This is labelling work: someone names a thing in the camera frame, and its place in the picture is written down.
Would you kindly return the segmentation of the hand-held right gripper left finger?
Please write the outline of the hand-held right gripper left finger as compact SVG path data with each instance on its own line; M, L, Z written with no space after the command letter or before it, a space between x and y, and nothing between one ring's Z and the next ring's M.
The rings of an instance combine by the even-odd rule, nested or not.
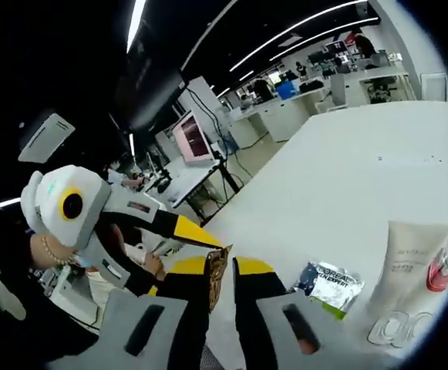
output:
M175 261L158 288L110 293L97 342L50 369L198 369L209 322L210 257Z

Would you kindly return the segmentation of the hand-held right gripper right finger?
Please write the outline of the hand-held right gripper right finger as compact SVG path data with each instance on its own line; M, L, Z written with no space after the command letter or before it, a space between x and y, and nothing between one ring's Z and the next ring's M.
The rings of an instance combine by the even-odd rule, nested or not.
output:
M289 293L271 266L236 257L235 326L247 369L398 369L400 361L362 347L321 302Z

